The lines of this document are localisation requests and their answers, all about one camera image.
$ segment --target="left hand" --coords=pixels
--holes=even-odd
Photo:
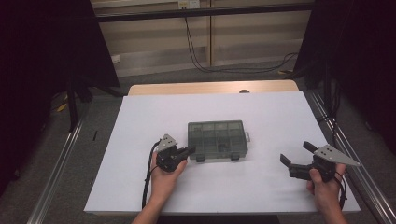
[[[177,178],[186,168],[187,161],[182,161],[172,173],[165,172],[157,166],[157,152],[152,154],[151,160],[151,196],[150,201],[164,204],[172,194]]]

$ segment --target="plastic storage box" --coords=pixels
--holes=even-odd
[[[195,147],[191,160],[230,158],[238,161],[248,153],[242,120],[224,120],[189,123],[189,147]]]

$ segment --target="white paper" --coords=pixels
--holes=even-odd
[[[303,141],[327,144],[304,94],[148,95],[124,97],[85,211],[136,214],[152,145],[165,133],[187,146],[189,122],[243,121],[250,142],[244,161],[189,161],[164,214],[280,214],[316,212],[305,181],[289,177],[280,153],[309,164]],[[344,211],[360,211],[347,192]]]

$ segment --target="gray carpet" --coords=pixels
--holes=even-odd
[[[236,67],[264,67],[274,64],[277,63],[243,64]],[[289,63],[282,69],[291,69],[292,67],[293,63]],[[191,69],[137,77],[122,77],[120,78],[121,87],[117,90],[127,92],[132,85],[144,83],[260,80],[280,79],[282,77],[284,76],[277,74],[276,70],[268,74],[227,74],[223,72],[202,73],[197,69]],[[297,79],[296,82],[301,90],[305,90],[304,81],[301,78]],[[66,164],[44,223],[130,223],[133,220],[132,217],[99,217],[82,211],[105,153],[121,104],[120,98],[108,96],[99,90],[92,90],[92,92],[94,93],[94,99],[90,103],[88,116]],[[337,121],[351,145],[358,152],[366,169],[384,191],[392,206],[395,207],[396,184],[392,180],[396,179],[396,157],[386,148],[380,135],[366,129],[364,116],[345,97],[342,97]],[[27,222],[64,146],[68,135],[68,125],[67,108],[62,112],[51,112],[47,128],[41,135],[35,153],[21,168],[21,178],[11,182],[0,198],[1,224]],[[323,124],[320,124],[320,126],[326,136],[329,136],[328,141],[331,142],[329,130]],[[370,204],[369,197],[364,193],[359,183],[356,187],[362,191],[362,196],[353,186],[351,190],[358,200],[361,212],[347,214],[347,220],[349,223],[376,223],[375,218],[364,203],[368,202],[371,208],[375,209]],[[282,224],[322,223],[321,216],[317,214],[280,215],[278,218]],[[248,220],[249,223],[256,221],[257,223],[266,223],[263,217]],[[217,219],[214,223],[222,222],[227,221]]]

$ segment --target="wrist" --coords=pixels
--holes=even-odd
[[[166,203],[166,200],[167,199],[164,197],[157,197],[155,195],[151,195],[150,198],[148,199],[148,204],[162,209]]]
[[[347,223],[344,218],[344,214],[341,211],[339,204],[331,206],[326,210],[321,210],[320,213],[323,215],[326,224],[343,224]]]

